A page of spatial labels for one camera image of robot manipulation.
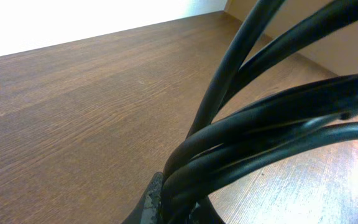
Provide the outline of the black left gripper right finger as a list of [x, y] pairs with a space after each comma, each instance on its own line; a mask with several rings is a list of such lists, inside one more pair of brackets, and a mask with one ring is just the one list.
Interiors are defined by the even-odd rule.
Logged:
[[192, 224], [225, 224], [208, 196], [199, 200], [191, 212]]

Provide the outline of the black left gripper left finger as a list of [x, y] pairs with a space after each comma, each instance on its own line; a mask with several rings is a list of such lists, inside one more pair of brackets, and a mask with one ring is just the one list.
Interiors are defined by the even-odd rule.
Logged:
[[137, 205], [122, 224], [160, 223], [162, 185], [163, 174], [161, 172], [156, 172]]

